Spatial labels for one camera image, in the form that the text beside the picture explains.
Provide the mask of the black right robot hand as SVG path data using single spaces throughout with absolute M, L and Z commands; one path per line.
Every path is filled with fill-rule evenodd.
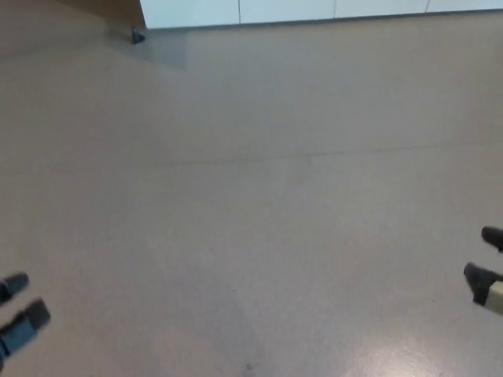
M 481 237 L 502 254 L 502 229 L 485 226 L 481 230 Z M 501 316 L 502 274 L 468 263 L 464 268 L 464 278 L 472 290 L 472 301 Z

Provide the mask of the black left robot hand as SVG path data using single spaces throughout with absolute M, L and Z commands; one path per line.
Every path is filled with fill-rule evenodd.
M 18 272 L 1 279 L 1 306 L 12 301 L 30 283 L 28 274 Z M 15 353 L 34 340 L 50 322 L 51 314 L 42 298 L 37 298 L 1 326 L 1 367 Z

